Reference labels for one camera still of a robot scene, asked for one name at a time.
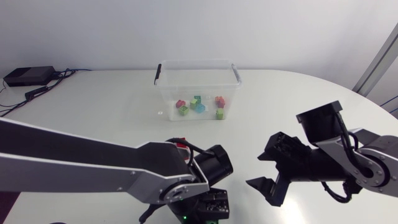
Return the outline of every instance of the black box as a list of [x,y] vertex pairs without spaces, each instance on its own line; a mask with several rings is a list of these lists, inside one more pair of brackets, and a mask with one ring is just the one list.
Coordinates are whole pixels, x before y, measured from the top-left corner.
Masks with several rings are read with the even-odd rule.
[[53,66],[17,68],[3,79],[9,86],[47,85],[54,72]]

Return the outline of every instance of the plastic container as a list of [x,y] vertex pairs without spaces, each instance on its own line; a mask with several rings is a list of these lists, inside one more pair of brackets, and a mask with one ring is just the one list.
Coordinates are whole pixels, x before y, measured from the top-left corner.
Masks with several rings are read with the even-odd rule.
[[[165,60],[159,64],[155,77],[155,86],[162,94],[171,121],[226,119],[241,84],[230,60]],[[191,105],[197,96],[200,102]],[[186,108],[180,110],[181,101],[188,112]]]

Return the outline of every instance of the white table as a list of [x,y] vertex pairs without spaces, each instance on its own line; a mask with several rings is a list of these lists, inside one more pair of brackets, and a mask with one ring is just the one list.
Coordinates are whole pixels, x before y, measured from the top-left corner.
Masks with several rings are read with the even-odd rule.
[[[230,217],[221,223],[397,223],[398,198],[362,190],[348,204],[334,201],[318,182],[293,183],[284,204],[270,206],[245,180],[276,178],[274,162],[261,162],[268,138],[283,131],[308,144],[295,115],[339,100],[349,129],[398,136],[398,121],[373,102],[319,78],[275,70],[241,70],[243,87],[227,120],[171,122],[153,86],[154,70],[79,72],[7,118],[131,147],[186,137],[202,148],[221,144],[234,173],[215,185],[228,190]],[[18,103],[32,87],[11,88],[0,103]],[[343,193],[341,183],[331,188]],[[5,223],[138,223],[146,204],[126,193],[21,193]],[[163,207],[147,223],[177,223]]]

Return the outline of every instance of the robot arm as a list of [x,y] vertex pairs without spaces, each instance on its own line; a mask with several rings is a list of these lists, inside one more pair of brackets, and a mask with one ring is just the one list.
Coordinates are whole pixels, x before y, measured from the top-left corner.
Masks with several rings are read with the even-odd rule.
[[[198,149],[201,154],[193,159],[195,146],[186,142],[192,146],[189,154],[174,139],[133,149],[7,119],[0,120],[0,132],[2,191],[127,192],[152,208],[167,204],[184,223],[205,223],[198,213],[209,220],[229,216],[226,191],[210,188],[233,172],[220,145]],[[205,200],[220,192],[222,198]],[[213,206],[208,210],[183,204],[188,202]]]
[[[398,197],[398,138],[378,136],[365,129],[347,131],[338,101],[297,115],[311,149],[284,133],[270,137],[258,159],[276,161],[277,180],[260,177],[246,182],[273,206],[283,204],[291,182],[321,182],[337,201],[347,203],[362,188]],[[344,181],[346,197],[329,189],[327,181]]]

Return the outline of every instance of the wire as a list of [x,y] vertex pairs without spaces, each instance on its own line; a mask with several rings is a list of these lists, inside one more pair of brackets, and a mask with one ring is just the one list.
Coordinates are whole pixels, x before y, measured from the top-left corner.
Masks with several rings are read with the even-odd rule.
[[162,205],[154,205],[150,204],[149,208],[139,217],[138,221],[140,224],[143,224],[147,221],[147,219],[153,214],[154,211],[163,207],[165,204]]
[[383,104],[382,104],[382,105],[380,105],[380,106],[384,106],[384,105],[388,104],[390,101],[392,101],[392,100],[396,99],[397,97],[398,97],[398,96],[396,96],[396,97],[394,97],[394,98],[391,98],[390,100],[388,100],[387,102],[383,103]]
[[398,110],[398,108],[393,109],[392,111],[390,111],[390,113],[392,113],[392,112],[394,112],[394,111],[396,111],[396,110]]
[[6,86],[4,85],[4,80],[2,80],[2,86],[3,86],[3,89],[0,90],[0,93],[1,93],[3,90],[6,89]]
[[[343,118],[341,118],[341,115],[339,113],[336,114],[337,121],[340,125],[341,128],[341,143],[343,145],[344,151],[347,155],[348,160],[352,165],[357,168],[362,175],[367,177],[369,175],[369,172],[359,163],[358,158],[355,156],[354,151],[358,150],[358,138],[355,136],[353,133],[349,133],[347,131],[346,126],[344,125]],[[354,146],[351,145],[351,141],[349,139],[349,136],[352,136],[354,138]]]
[[346,197],[336,194],[334,191],[332,191],[329,188],[329,186],[326,182],[321,182],[321,184],[325,188],[325,190],[329,193],[329,195],[340,203],[348,203],[352,198],[353,194],[349,191],[349,188],[346,184],[343,184],[343,189],[344,189],[344,193],[346,194]]
[[193,152],[194,151],[199,152],[200,154],[204,154],[204,155],[208,155],[208,156],[214,156],[214,153],[205,151],[203,149],[200,149],[200,148],[194,146],[193,144],[189,143],[187,140],[184,140],[184,139],[171,138],[171,139],[166,140],[166,141],[167,142],[172,142],[172,143],[180,143],[180,144],[183,144],[184,146],[188,146],[189,147],[189,150],[190,150],[191,153],[190,153],[190,157],[189,157],[189,161],[188,161],[188,166],[192,165]]
[[46,91],[44,91],[42,93],[39,93],[38,95],[34,96],[32,99],[28,99],[28,100],[22,101],[20,103],[15,104],[15,105],[4,106],[4,107],[12,107],[12,108],[0,111],[0,113],[7,111],[4,114],[2,114],[0,117],[4,117],[5,115],[9,114],[10,112],[14,111],[15,109],[18,109],[18,108],[26,105],[28,102],[32,101],[33,99],[35,99],[35,98],[37,98],[39,96],[42,96],[43,94],[48,93],[54,87],[59,85],[62,82],[62,80],[72,76],[74,73],[76,73],[79,70],[91,71],[89,69],[69,69],[69,68],[67,68],[65,71],[62,71],[62,72],[54,72],[53,75],[55,75],[57,77],[57,81],[52,86],[48,86],[48,89]]

